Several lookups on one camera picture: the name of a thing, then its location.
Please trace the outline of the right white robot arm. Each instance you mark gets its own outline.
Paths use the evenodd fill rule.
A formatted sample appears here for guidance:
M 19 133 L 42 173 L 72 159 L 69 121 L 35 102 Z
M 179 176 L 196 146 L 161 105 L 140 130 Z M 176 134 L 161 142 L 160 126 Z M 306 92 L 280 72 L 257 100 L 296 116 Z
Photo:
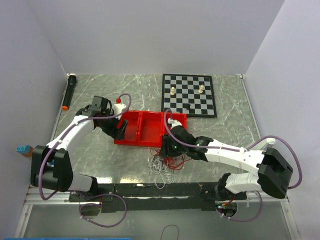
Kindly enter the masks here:
M 220 179 L 218 193 L 226 200 L 234 194 L 252 191 L 284 199 L 293 174 L 291 165 L 274 148 L 247 150 L 206 136 L 194 137 L 181 125 L 173 127 L 162 137 L 160 154 L 164 158 L 187 155 L 193 160 L 217 162 L 244 170 L 238 174 L 225 173 Z

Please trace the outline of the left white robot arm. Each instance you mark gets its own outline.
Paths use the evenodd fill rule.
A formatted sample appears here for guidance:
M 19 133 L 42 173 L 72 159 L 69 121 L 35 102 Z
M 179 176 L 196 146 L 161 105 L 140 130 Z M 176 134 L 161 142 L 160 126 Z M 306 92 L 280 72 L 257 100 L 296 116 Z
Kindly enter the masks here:
M 120 97 L 112 104 L 105 97 L 94 96 L 92 103 L 78 110 L 58 137 L 47 145 L 37 145 L 33 149 L 30 183 L 38 187 L 43 200 L 50 199 L 50 196 L 44 195 L 44 189 L 52 190 L 54 194 L 80 192 L 87 201 L 98 197 L 97 178 L 74 172 L 71 156 L 79 142 L 96 128 L 114 140 L 124 139 L 128 121 L 121 120 L 121 117 L 130 106 L 130 103 L 122 103 Z

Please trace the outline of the red three-compartment plastic tray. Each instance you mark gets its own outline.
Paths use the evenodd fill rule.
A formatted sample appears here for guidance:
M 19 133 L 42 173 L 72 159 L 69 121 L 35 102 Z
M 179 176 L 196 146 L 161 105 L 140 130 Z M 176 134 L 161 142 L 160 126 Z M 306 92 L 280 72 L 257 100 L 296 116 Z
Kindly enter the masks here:
M 127 121 L 124 139 L 114 140 L 116 145 L 153 147 L 162 146 L 162 137 L 167 134 L 164 113 L 160 111 L 129 110 L 121 117 L 120 123 Z

